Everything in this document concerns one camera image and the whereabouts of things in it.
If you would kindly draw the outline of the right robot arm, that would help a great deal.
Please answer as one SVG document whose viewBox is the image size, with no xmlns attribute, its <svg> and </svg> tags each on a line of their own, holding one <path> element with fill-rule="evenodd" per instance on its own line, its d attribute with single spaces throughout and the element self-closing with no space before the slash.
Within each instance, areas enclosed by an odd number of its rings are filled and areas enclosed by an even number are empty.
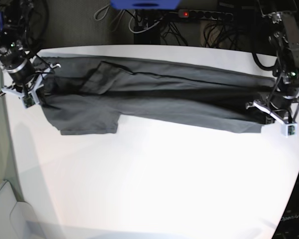
<svg viewBox="0 0 299 239">
<path fill-rule="evenodd" d="M 0 11 L 0 68 L 11 76 L 13 89 L 27 94 L 39 75 L 30 60 L 43 44 L 49 19 L 46 0 L 10 0 Z"/>
</svg>

